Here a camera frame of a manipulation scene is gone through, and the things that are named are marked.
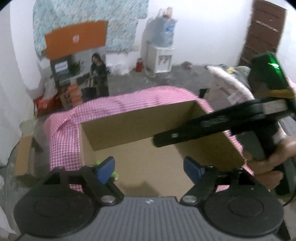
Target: human hand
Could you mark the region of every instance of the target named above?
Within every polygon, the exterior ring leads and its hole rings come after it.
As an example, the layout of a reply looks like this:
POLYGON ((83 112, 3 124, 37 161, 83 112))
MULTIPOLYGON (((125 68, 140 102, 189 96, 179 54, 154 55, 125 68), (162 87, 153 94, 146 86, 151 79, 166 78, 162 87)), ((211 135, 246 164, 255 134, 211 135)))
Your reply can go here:
POLYGON ((254 177, 268 190, 273 189, 283 178, 282 172, 273 171, 273 169, 288 158, 296 156, 296 137, 286 136, 267 160, 255 161, 247 152, 244 152, 244 156, 247 159, 247 165, 254 172, 254 177))

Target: fire extinguisher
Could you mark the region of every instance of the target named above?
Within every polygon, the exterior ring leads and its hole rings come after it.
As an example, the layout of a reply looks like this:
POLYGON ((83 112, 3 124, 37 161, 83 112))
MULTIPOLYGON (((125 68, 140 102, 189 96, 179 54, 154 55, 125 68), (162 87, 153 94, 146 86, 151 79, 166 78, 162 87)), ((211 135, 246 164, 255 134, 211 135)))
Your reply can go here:
POLYGON ((137 65, 136 65, 136 72, 142 72, 144 68, 144 63, 142 58, 138 58, 137 65))

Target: woman in black dress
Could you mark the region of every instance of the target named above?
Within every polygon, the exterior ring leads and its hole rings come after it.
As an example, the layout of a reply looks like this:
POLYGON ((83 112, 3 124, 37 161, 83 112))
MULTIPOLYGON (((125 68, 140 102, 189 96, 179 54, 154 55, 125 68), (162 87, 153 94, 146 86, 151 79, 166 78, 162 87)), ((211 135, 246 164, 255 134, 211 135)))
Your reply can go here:
POLYGON ((94 53, 91 57, 92 65, 89 76, 91 78, 91 86, 96 86, 98 97, 109 96, 107 69, 98 53, 94 53))

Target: blue textured wall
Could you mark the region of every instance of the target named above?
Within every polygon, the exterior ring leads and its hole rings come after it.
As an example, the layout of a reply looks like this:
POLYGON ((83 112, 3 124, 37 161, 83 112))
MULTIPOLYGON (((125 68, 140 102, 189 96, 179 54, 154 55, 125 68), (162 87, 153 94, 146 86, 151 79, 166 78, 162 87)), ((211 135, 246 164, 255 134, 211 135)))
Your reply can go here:
POLYGON ((33 9, 35 50, 46 49, 44 35, 53 29, 87 21, 107 20, 106 49, 132 50, 139 18, 146 18, 149 0, 37 0, 33 9))

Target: blue gripper pad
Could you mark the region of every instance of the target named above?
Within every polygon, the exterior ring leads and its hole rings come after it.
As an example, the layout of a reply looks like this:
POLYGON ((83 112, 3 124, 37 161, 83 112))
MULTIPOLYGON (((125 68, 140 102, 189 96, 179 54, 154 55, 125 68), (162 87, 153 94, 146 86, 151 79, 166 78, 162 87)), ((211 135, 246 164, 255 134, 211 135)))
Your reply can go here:
POLYGON ((188 156, 184 158, 183 169, 195 185, 200 182, 202 175, 205 173, 205 168, 188 156))
POLYGON ((104 160, 101 164, 96 167, 96 174, 98 176, 98 180, 105 184, 112 173, 115 170, 115 159, 113 156, 109 156, 106 160, 104 160))

